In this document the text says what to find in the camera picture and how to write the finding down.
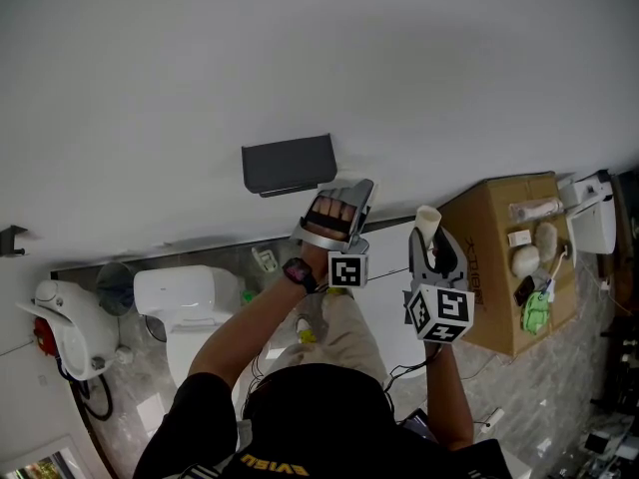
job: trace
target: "white wall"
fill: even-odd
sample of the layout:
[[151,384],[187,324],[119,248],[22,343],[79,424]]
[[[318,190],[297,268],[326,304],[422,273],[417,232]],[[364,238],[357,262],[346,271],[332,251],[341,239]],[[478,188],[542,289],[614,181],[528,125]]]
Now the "white wall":
[[332,133],[378,215],[639,158],[639,0],[0,5],[0,224],[57,260],[289,232],[242,145]]
[[[0,259],[0,354],[30,340],[33,318],[13,302],[32,298],[46,276],[47,269],[31,257]],[[0,377],[0,473],[5,463],[15,465],[14,460],[68,436],[89,473],[109,477],[52,357],[35,344],[17,349],[0,356]]]

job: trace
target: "black smartwatch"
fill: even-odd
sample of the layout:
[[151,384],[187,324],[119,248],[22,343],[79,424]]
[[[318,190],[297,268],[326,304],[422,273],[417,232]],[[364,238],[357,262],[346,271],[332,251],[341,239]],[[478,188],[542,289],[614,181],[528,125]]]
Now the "black smartwatch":
[[282,271],[291,282],[303,285],[308,294],[316,292],[318,283],[313,277],[313,269],[303,259],[293,257],[287,260]]

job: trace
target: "tile floor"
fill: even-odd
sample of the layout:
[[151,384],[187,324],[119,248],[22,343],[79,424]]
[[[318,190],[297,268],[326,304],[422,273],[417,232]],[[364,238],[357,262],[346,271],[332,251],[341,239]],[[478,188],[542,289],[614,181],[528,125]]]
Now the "tile floor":
[[[287,240],[270,243],[278,260],[296,254],[296,246]],[[250,246],[219,248],[144,261],[142,268],[208,264],[224,267],[242,276],[247,288],[260,291],[273,278],[261,273],[251,257]],[[504,417],[487,435],[477,431],[478,439],[495,437],[520,460],[533,467],[533,477],[543,478],[588,423],[588,400],[602,385],[606,341],[599,338],[613,317],[613,307],[599,298],[599,291],[584,269],[594,271],[594,256],[582,255],[577,267],[578,317],[560,332],[545,339],[511,362],[507,356],[460,342],[455,353],[473,417],[485,420],[496,408]],[[98,268],[60,271],[61,280],[71,280],[94,290]],[[144,318],[133,311],[121,318],[121,340],[135,350],[130,365],[115,364],[105,376],[111,385],[114,414],[107,422],[94,421],[104,450],[121,479],[133,475],[138,458],[150,436],[171,406],[176,392],[169,373],[165,344],[148,333]],[[295,339],[294,318],[285,320],[272,340],[272,347],[286,346]],[[269,361],[261,358],[261,369]],[[241,378],[239,411],[252,376]],[[398,380],[391,395],[397,419],[408,415],[426,399],[423,375]],[[94,409],[105,406],[102,388],[92,381]]]

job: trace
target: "person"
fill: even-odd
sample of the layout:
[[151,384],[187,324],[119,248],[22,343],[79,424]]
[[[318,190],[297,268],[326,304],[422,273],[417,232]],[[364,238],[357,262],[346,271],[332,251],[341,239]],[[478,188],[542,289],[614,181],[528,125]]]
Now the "person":
[[[354,208],[319,198],[313,210],[349,222]],[[345,235],[315,224],[336,240]],[[303,243],[313,276],[327,252]],[[174,404],[145,449],[134,478],[167,477],[509,477],[495,441],[473,443],[473,421],[452,346],[425,353],[427,426],[434,440],[397,425],[382,383],[388,374],[354,300],[326,294],[325,339],[295,344],[250,395],[250,441],[238,443],[231,391],[285,317],[308,295],[283,275],[216,331],[199,351]]]

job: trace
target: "red object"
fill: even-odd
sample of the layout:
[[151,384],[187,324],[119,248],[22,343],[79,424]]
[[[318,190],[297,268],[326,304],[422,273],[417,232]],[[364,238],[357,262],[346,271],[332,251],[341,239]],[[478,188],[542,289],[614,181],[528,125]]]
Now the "red object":
[[46,319],[44,319],[43,317],[36,317],[33,334],[36,336],[38,346],[44,351],[45,355],[58,355],[58,346],[56,346],[56,339],[54,338],[51,326],[49,326],[49,323]]

